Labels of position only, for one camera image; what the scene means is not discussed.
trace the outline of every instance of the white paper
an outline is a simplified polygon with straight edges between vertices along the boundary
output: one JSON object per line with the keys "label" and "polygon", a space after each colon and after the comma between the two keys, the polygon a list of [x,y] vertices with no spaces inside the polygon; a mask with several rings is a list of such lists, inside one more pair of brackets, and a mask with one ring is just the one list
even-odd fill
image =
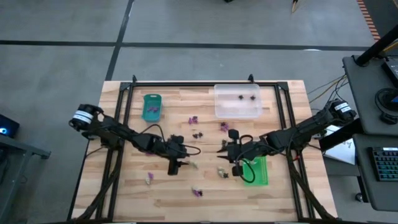
{"label": "white paper", "polygon": [[[326,135],[332,134],[340,128],[334,125],[327,127]],[[349,139],[343,143],[336,145],[335,147],[327,150],[325,156],[336,159],[341,162],[346,162],[355,165],[355,145],[353,139]]]}

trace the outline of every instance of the orange striped tape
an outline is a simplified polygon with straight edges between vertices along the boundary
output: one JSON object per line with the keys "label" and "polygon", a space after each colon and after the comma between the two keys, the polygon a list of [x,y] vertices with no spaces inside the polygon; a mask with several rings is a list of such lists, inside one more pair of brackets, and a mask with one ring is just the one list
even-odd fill
{"label": "orange striped tape", "polygon": [[380,40],[379,32],[377,31],[376,27],[373,24],[373,20],[369,15],[368,9],[366,9],[365,3],[363,2],[363,0],[356,0],[356,1],[358,2],[359,9],[361,10],[363,17],[365,18],[365,21],[368,24],[369,30],[373,35],[373,39],[375,41]]}

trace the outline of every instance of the yellow cable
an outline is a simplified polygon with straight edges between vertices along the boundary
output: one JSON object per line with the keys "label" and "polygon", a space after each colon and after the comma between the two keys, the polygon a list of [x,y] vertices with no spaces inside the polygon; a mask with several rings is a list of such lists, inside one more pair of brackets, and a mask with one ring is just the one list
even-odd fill
{"label": "yellow cable", "polygon": [[311,100],[310,103],[314,102],[314,101],[317,100],[319,97],[323,96],[328,90],[330,90],[331,87],[337,85],[337,83],[340,82],[340,81],[346,80],[346,78],[347,78],[347,77],[344,77],[344,78],[341,79],[341,80],[337,80],[337,81],[333,82],[324,92],[322,92],[321,94],[319,94],[319,96],[317,96],[317,97],[315,97],[313,100]]}
{"label": "yellow cable", "polygon": [[398,45],[398,41],[393,43],[393,44],[391,44],[390,46],[386,47],[383,51],[387,52],[387,51],[393,49],[394,47],[396,47],[397,45]]}

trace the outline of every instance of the keyboard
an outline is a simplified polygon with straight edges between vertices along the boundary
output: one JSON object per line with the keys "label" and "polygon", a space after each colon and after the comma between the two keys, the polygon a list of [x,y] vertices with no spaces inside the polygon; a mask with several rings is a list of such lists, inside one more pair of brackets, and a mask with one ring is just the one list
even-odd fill
{"label": "keyboard", "polygon": [[378,181],[398,181],[398,147],[371,147]]}

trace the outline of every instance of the wooden tabletop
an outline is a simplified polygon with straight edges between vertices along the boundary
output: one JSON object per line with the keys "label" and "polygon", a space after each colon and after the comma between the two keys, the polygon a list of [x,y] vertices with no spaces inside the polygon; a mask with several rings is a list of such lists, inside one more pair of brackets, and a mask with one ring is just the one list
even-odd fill
{"label": "wooden tabletop", "polygon": [[[310,117],[304,82],[288,81],[296,122]],[[120,82],[105,82],[99,106],[113,116],[118,98]],[[221,141],[228,134],[220,131],[220,123],[226,121],[230,128],[240,134],[259,136],[280,129],[275,91],[272,87],[261,87],[263,114],[258,119],[217,119],[214,107],[213,87],[135,87],[129,117],[129,127],[137,132],[148,124],[141,119],[143,96],[162,95],[162,116],[159,121],[165,136],[171,134],[185,137],[184,144],[199,147],[202,153],[185,161],[195,161],[199,169],[182,166],[178,175],[167,175],[168,160],[146,156],[127,142],[124,150],[114,221],[121,222],[271,222],[296,221],[296,212],[286,158],[281,155],[267,157],[269,185],[247,187],[239,177],[222,179],[217,167],[231,172],[232,165],[216,156]],[[124,97],[122,115],[126,104]],[[285,117],[287,108],[282,93]],[[198,116],[198,124],[188,124],[188,118]],[[192,134],[201,131],[204,136],[195,139]],[[160,134],[157,128],[149,133]],[[99,141],[92,141],[88,152],[99,148]],[[322,154],[311,147],[303,151],[310,188],[329,213],[336,216],[335,204],[330,190]],[[85,161],[80,186],[73,210],[77,217],[86,209],[100,190],[106,150],[96,152]],[[154,174],[148,186],[147,173]],[[197,198],[191,187],[203,190]],[[303,192],[300,198],[304,214],[307,214]]]}

